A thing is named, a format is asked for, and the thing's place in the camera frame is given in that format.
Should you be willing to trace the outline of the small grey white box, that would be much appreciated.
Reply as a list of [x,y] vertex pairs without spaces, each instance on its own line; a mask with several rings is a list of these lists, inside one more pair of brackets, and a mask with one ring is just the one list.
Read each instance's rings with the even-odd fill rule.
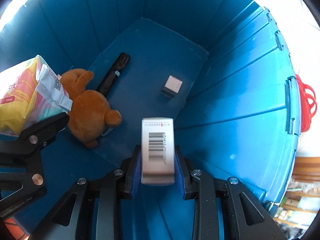
[[169,76],[161,93],[169,98],[174,98],[180,91],[182,81],[174,76]]

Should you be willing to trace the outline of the blue plastic storage bin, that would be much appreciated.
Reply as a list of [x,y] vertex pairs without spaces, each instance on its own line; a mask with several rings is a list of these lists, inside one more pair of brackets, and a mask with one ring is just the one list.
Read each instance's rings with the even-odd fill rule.
[[[143,118],[173,118],[175,144],[195,168],[235,176],[268,211],[287,187],[299,135],[289,50],[253,0],[28,0],[1,31],[1,70],[41,55],[57,74],[94,73],[131,59],[108,95],[122,124],[89,150],[63,131],[42,151],[47,193],[16,214],[33,231],[80,177],[117,168],[141,142]],[[181,80],[174,98],[161,93]]]

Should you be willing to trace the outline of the white barcode box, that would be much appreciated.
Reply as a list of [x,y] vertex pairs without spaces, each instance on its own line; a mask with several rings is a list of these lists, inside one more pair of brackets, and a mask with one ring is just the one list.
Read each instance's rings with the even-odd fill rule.
[[142,177],[145,185],[175,183],[174,121],[172,118],[142,120]]

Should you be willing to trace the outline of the red plastic handbag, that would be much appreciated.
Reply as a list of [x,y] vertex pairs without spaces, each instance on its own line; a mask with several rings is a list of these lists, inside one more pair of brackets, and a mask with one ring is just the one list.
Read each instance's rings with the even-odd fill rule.
[[296,74],[296,80],[299,87],[302,110],[301,132],[307,132],[310,129],[312,118],[317,113],[316,93],[310,85],[301,80],[298,74]]

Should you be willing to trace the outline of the colourful sanitary pad pack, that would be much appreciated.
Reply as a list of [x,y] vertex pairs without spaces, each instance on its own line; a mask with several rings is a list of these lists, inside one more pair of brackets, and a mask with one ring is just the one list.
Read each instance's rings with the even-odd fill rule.
[[73,101],[40,55],[1,72],[1,134],[18,137],[44,119],[68,113]]

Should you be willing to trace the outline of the brown teddy bear plush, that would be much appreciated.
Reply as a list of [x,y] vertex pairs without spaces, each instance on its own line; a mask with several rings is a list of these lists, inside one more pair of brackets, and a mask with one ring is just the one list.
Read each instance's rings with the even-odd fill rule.
[[110,107],[103,94],[87,90],[94,73],[85,69],[72,69],[62,74],[60,82],[72,100],[68,127],[87,148],[98,146],[97,138],[106,128],[118,127],[121,114]]

